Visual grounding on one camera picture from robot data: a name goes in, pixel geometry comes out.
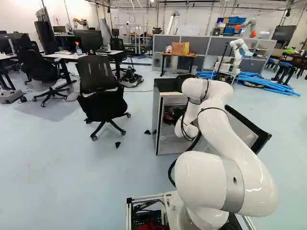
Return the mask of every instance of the grey partition panel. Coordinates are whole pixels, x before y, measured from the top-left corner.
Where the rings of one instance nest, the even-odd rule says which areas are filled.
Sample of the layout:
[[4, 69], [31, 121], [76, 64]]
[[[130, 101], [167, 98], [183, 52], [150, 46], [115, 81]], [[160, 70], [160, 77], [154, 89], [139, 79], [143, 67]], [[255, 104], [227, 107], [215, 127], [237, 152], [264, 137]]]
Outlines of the grey partition panel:
[[209, 37], [181, 36], [181, 42], [189, 42], [189, 51], [195, 54], [206, 54]]
[[172, 45], [172, 42], [179, 42], [180, 36], [155, 35], [154, 36], [154, 52], [165, 51], [166, 46]]
[[265, 65], [266, 60], [250, 60], [243, 59], [241, 62], [241, 71], [242, 72], [252, 72], [252, 73], [261, 73], [263, 66]]
[[[197, 70], [202, 69], [204, 56], [197, 56], [194, 58], [193, 65], [197, 66]], [[191, 59], [188, 57], [178, 57], [177, 69], [189, 70], [191, 64]]]
[[[207, 55], [215, 55], [215, 56], [222, 56], [225, 50], [225, 43], [226, 42], [231, 42], [233, 40], [238, 39], [236, 38], [228, 38], [228, 37], [212, 37], [210, 44], [209, 44], [209, 49]], [[227, 50], [225, 52], [225, 56], [234, 56], [234, 53], [231, 51], [230, 45], [228, 45]]]

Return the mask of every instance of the green object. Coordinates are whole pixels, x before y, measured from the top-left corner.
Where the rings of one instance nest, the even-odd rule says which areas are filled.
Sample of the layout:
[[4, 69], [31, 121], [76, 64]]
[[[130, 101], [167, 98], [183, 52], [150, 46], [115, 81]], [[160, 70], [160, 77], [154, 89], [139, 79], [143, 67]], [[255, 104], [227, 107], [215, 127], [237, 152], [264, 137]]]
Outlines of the green object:
[[283, 52], [287, 54], [296, 54], [296, 50], [294, 49], [285, 49]]

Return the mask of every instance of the black office chair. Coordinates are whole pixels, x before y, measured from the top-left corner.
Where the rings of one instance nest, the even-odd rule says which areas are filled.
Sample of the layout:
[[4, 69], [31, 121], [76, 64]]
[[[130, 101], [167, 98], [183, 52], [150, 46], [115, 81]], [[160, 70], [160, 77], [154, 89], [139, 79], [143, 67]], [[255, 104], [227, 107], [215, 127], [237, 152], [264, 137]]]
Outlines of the black office chair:
[[116, 125], [112, 119], [122, 116], [129, 118], [131, 114], [126, 113], [128, 106], [123, 99], [124, 88], [114, 77], [108, 57], [99, 55], [81, 57], [76, 67], [80, 76], [80, 95], [77, 100], [86, 113], [85, 122], [87, 124], [93, 121], [100, 122], [91, 134], [92, 140], [98, 139], [96, 134], [106, 122], [125, 135], [126, 131]]
[[[120, 39], [120, 38], [117, 38], [117, 37], [111, 38], [110, 46], [111, 46], [111, 50], [122, 50], [122, 51], [124, 51], [120, 54], [117, 54], [118, 59], [121, 59], [121, 62], [127, 59], [127, 53], [125, 52], [126, 49], [125, 49], [125, 46], [124, 46], [123, 39]], [[124, 69], [124, 68], [120, 68], [120, 70], [123, 71], [123, 72], [127, 71], [127, 69]]]
[[32, 47], [27, 40], [21, 40], [16, 46], [15, 51], [19, 61], [22, 63], [22, 70], [28, 76], [31, 82], [35, 81], [33, 86], [39, 86], [40, 90], [49, 88], [49, 91], [34, 96], [33, 101], [37, 101], [37, 98], [46, 96], [41, 103], [42, 107], [46, 107], [46, 102], [51, 96], [61, 96], [66, 99], [67, 95], [60, 92], [70, 92], [70, 88], [65, 89], [53, 89], [57, 81], [62, 78], [62, 74], [59, 69], [60, 58], [54, 61], [47, 61], [43, 56], [37, 52], [37, 49]]

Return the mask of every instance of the black cable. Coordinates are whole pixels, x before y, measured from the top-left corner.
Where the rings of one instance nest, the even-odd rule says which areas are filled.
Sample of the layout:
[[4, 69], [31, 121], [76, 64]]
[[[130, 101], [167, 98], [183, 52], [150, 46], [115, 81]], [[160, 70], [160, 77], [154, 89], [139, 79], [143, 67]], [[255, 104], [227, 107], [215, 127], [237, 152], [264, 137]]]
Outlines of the black cable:
[[[207, 80], [207, 82], [208, 82], [208, 84], [207, 84], [207, 89], [206, 89], [206, 92], [205, 92], [204, 97], [201, 98], [201, 102], [202, 102], [202, 100], [207, 96], [207, 93], [208, 93], [208, 89], [209, 89], [209, 80]], [[185, 112], [184, 112], [184, 114], [186, 113], [186, 110], [187, 110], [187, 107], [188, 107], [188, 103], [189, 103], [189, 99], [188, 99], [187, 105], [186, 105], [186, 107], [185, 107]], [[206, 109], [201, 109], [201, 111], [197, 114], [197, 116], [198, 116], [202, 111], [204, 111], [204, 110], [206, 110]], [[181, 131], [183, 131], [183, 132], [185, 133], [184, 129], [182, 128], [182, 127], [183, 127], [183, 118], [184, 118], [184, 114], [182, 115], [182, 118], [181, 118]], [[193, 143], [187, 148], [187, 150], [186, 150], [185, 152], [191, 151], [193, 148], [195, 148], [195, 146], [197, 145], [197, 143], [198, 143], [198, 141], [200, 140], [200, 138], [201, 138], [201, 130], [199, 129], [197, 136], [194, 138], [194, 141], [192, 140]], [[171, 165], [170, 165], [169, 168], [168, 168], [168, 172], [167, 172], [168, 179], [169, 179], [169, 181], [172, 183], [172, 185], [173, 185], [174, 187], [176, 187], [176, 184], [175, 184], [175, 181], [174, 181], [173, 178], [172, 178], [172, 170], [173, 170], [173, 168], [174, 168], [174, 166], [175, 166], [175, 164], [176, 164], [176, 161], [177, 161], [177, 159], [174, 160], [173, 163], [171, 163]]]
[[[195, 137], [193, 143], [188, 147], [188, 149], [187, 149], [185, 152], [191, 151], [193, 148], [195, 148], [195, 146], [197, 145], [197, 143], [198, 143], [198, 141], [200, 140], [200, 138], [201, 138], [201, 131], [198, 131], [198, 134], [197, 134], [197, 136]], [[172, 170], [173, 170], [173, 168], [174, 168], [174, 166], [175, 166], [175, 164], [176, 164], [176, 161], [177, 161], [177, 159], [174, 160], [173, 163], [171, 163], [171, 165], [170, 165], [169, 168], [168, 168], [168, 172], [167, 172], [167, 174], [168, 174], [168, 179], [169, 179], [169, 181], [172, 183], [172, 185], [173, 185], [174, 187], [176, 187], [176, 184], [175, 184], [175, 181], [174, 181], [173, 178], [172, 178]]]

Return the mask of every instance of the water bottle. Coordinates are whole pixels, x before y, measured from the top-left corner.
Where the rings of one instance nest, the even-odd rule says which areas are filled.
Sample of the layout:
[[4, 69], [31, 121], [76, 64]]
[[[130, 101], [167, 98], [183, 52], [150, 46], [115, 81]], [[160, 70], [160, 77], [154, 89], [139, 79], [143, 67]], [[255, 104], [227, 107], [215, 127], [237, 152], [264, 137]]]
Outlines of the water bottle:
[[76, 51], [77, 51], [76, 53], [77, 53], [78, 56], [81, 56], [82, 50], [79, 47], [79, 42], [75, 42], [75, 44], [76, 44]]

